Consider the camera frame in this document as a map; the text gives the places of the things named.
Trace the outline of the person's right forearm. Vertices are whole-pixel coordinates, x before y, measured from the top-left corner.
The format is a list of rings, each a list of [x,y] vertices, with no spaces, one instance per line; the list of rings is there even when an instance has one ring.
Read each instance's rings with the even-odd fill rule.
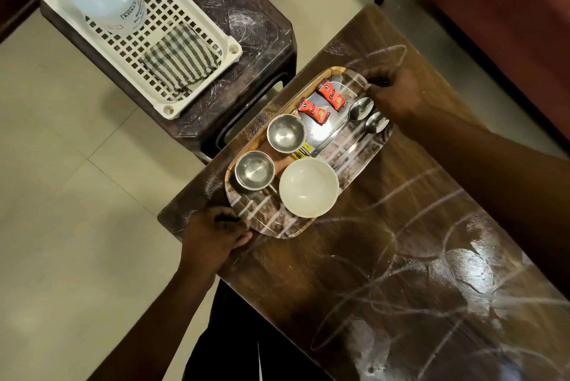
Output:
[[[570,300],[570,161],[429,104],[399,125]]]

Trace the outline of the reddish brown sofa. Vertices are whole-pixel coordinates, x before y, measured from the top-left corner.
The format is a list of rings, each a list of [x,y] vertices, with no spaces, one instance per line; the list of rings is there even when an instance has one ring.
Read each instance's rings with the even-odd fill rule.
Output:
[[[570,141],[570,0],[431,0]]]

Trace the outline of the white bowl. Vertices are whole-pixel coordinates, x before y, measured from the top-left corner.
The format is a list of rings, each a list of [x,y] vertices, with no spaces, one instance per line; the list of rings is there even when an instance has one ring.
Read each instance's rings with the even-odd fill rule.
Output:
[[[289,164],[280,176],[279,196],[293,215],[315,219],[336,203],[340,190],[335,170],[325,161],[308,157]]]

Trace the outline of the person's right hand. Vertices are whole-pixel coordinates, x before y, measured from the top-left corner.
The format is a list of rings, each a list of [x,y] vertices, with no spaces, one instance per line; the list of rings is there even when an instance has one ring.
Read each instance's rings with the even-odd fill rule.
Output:
[[[395,124],[406,124],[425,105],[422,88],[409,69],[383,64],[365,69],[362,75],[367,84],[389,86],[386,99],[372,100],[375,107]]]

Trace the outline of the striped folded cloth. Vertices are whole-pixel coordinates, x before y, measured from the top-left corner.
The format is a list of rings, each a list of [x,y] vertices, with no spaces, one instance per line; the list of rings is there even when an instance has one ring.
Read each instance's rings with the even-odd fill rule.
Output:
[[[185,23],[175,26],[139,61],[171,92],[208,78],[221,64],[212,46]]]

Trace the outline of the small steel cup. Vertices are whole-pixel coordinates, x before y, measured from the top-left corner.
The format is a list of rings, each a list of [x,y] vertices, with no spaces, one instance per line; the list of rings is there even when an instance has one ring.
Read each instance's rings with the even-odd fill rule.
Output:
[[[300,117],[282,114],[273,118],[266,132],[270,146],[282,154],[292,154],[303,146],[307,131]]]
[[[248,191],[268,189],[275,195],[278,191],[273,185],[276,167],[273,159],[261,151],[249,151],[238,157],[234,167],[238,185]]]

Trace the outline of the person's left hand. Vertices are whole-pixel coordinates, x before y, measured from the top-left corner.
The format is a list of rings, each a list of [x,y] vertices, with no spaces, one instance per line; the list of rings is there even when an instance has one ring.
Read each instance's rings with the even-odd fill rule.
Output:
[[[177,274],[198,282],[214,279],[227,261],[230,234],[251,232],[251,222],[230,207],[212,206],[194,213],[183,231]]]

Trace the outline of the steel spoon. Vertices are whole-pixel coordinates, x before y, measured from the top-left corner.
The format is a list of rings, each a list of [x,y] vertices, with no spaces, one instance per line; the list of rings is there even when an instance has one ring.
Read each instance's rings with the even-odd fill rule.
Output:
[[[364,96],[357,99],[348,110],[346,120],[310,153],[310,157],[319,156],[349,123],[366,118],[372,109],[373,101],[370,97]]]
[[[372,114],[366,121],[364,132],[357,138],[357,140],[347,150],[345,150],[341,154],[341,156],[339,156],[331,164],[332,169],[337,170],[341,166],[341,164],[344,161],[346,161],[346,159],[352,154],[352,152],[358,147],[360,142],[367,135],[375,136],[376,134],[382,132],[385,129],[385,127],[388,125],[388,123],[389,123],[389,120],[380,111],[377,111],[374,114]]]

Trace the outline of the oval printed serving tray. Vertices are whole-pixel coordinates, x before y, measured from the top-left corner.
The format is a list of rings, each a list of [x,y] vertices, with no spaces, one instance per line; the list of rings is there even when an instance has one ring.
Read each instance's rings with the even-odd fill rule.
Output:
[[[317,85],[325,79],[328,79],[346,99],[346,106],[340,112],[335,111],[324,97],[317,92]],[[357,99],[366,96],[364,92],[366,85],[367,81],[364,76],[352,69],[338,66],[326,69],[307,84],[273,118],[282,114],[293,114],[300,117],[306,128],[305,141],[316,148],[346,120],[351,105]],[[297,111],[296,107],[302,97],[306,97],[318,107],[330,111],[331,115],[324,125],[316,124],[308,115]],[[321,159],[331,166],[364,132],[367,119],[377,111],[373,104],[373,109],[366,118],[349,123],[319,156],[313,158]],[[302,233],[314,219],[305,219],[291,214],[281,202],[279,196],[280,176],[283,170],[295,160],[291,157],[291,154],[279,153],[270,146],[266,137],[270,121],[256,132],[253,139],[248,142],[246,147],[242,148],[231,162],[225,174],[224,188],[234,212],[239,217],[250,220],[253,230],[269,237],[289,239]],[[335,170],[340,182],[338,195],[350,186],[372,161],[374,156],[380,152],[392,131],[393,124],[389,121],[382,132],[375,136],[367,135],[346,161]],[[246,152],[255,150],[268,154],[275,163],[276,175],[273,185],[278,191],[277,195],[270,193],[268,189],[259,191],[244,190],[235,179],[234,167],[238,157]]]

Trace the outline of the red candy packet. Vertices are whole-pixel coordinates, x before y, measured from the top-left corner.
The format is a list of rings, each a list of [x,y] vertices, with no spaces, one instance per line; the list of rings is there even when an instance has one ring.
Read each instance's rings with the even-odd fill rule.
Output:
[[[316,124],[321,126],[327,122],[331,115],[330,111],[318,107],[306,97],[301,98],[296,109],[299,113],[308,115]]]
[[[328,79],[321,81],[317,85],[316,89],[335,111],[340,112],[346,106],[345,97],[338,92],[335,86]]]

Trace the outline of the white plastic lattice basket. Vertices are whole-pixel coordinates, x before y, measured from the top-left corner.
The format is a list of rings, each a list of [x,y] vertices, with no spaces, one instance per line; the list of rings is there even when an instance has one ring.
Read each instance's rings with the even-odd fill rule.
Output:
[[[64,19],[64,25],[78,33],[138,93],[167,120],[178,118],[217,77],[236,63],[243,51],[241,45],[226,35],[192,0],[143,0],[146,3],[145,24],[139,31],[121,37],[106,30],[88,16],[82,15],[69,0],[42,0]],[[213,50],[219,67],[206,79],[190,84],[181,92],[168,91],[166,85],[140,62],[151,46],[165,37],[175,26],[191,27]]]

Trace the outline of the person's left forearm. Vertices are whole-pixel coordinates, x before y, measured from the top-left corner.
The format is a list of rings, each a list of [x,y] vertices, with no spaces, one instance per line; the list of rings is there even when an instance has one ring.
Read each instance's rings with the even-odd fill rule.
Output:
[[[162,381],[215,277],[179,269],[87,381]]]

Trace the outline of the dark brown plastic stool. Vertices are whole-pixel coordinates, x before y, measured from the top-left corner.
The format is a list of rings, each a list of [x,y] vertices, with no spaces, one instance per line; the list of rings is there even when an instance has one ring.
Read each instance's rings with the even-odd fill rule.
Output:
[[[89,43],[42,1],[40,11],[170,137],[204,160],[222,151],[228,132],[272,86],[292,80],[297,45],[291,22],[269,0],[192,1],[241,45],[243,53],[173,120],[162,118],[118,70],[96,56]]]

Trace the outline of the person's dark trousers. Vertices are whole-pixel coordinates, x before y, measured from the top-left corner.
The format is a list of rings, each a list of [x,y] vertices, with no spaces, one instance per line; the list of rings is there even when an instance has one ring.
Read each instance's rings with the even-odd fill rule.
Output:
[[[230,286],[220,281],[209,323],[183,381],[333,381]]]

